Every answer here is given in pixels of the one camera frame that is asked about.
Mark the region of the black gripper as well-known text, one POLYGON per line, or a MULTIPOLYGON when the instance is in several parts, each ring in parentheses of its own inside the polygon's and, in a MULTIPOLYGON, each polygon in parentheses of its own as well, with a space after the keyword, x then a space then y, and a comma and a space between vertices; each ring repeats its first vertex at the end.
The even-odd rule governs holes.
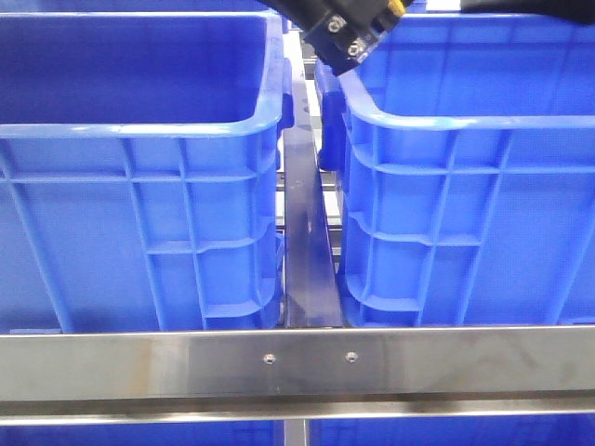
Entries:
POLYGON ((319 61, 340 76, 358 67, 402 17, 389 0, 263 0, 296 24, 319 61))

